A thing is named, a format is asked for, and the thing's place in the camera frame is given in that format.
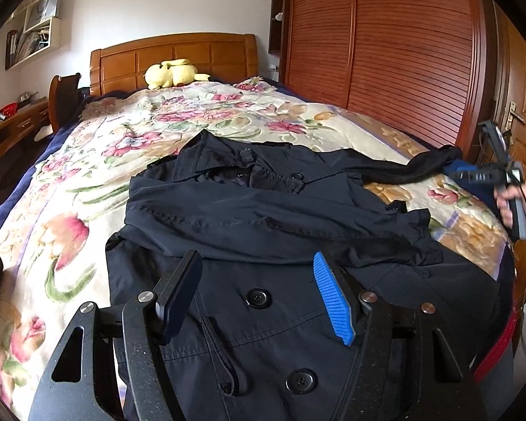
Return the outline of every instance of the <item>desk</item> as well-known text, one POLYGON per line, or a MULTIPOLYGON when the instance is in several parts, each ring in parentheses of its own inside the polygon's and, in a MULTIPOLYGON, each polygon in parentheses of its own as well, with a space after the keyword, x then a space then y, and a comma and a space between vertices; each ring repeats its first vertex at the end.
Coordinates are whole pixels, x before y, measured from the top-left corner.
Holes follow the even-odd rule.
POLYGON ((42 98, 0 123, 0 204, 39 156, 42 143, 32 137, 49 124, 49 103, 42 98))

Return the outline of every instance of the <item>yellow plush toy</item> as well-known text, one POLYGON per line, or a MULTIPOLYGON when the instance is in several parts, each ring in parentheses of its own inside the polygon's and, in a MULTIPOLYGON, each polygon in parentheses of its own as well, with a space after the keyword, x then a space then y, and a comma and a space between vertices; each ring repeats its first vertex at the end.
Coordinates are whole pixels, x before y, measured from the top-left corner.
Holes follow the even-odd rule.
POLYGON ((144 74, 150 90, 187 85, 193 81, 208 81, 208 74, 197 74, 197 68, 189 60, 168 60, 152 65, 144 74))

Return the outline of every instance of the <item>floral bedspread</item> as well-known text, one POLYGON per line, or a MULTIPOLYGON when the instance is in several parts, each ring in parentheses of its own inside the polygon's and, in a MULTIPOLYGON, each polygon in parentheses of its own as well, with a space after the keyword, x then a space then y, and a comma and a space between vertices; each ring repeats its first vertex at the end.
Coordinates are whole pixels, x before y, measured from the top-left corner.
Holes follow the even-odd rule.
MULTIPOLYGON (((26 420, 39 377, 76 309, 109 305, 105 242, 123 226, 131 176, 203 128, 242 141, 352 147, 406 163, 425 149, 364 115, 305 103, 259 78, 197 82, 91 103, 61 149, 37 165, 0 230, 0 396, 26 420)), ((486 206, 444 175, 410 185, 370 184, 386 202, 429 208, 431 233, 496 278, 505 231, 486 206)), ((124 385, 121 383, 121 396, 124 385)))

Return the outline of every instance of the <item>metal screw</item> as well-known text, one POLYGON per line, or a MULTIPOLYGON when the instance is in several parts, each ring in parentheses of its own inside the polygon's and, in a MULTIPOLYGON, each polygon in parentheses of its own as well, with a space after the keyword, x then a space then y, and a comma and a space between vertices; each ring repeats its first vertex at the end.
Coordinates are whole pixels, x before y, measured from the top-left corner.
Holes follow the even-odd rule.
POLYGON ((429 315, 431 315, 431 314, 436 312, 435 306, 432 303, 430 303, 430 302, 423 302, 421 304, 421 310, 424 313, 428 313, 429 315))
POLYGON ((80 306, 80 312, 82 313, 89 313, 94 309, 94 303, 93 302, 85 302, 80 306))
POLYGON ((360 295, 360 297, 364 302, 367 303, 373 303, 378 300, 378 295, 376 293, 373 293, 372 291, 365 291, 360 295))
POLYGON ((154 293, 151 291, 142 291, 139 294, 139 302, 150 302, 154 299, 154 293))

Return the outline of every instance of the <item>wooden chair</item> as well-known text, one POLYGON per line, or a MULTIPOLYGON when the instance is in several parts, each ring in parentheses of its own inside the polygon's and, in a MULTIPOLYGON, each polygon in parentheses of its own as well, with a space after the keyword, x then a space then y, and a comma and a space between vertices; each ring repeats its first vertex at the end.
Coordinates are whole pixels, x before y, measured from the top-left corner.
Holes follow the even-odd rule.
POLYGON ((53 133, 74 116, 80 104, 78 83, 81 77, 80 73, 53 77, 49 88, 49 119, 53 133))

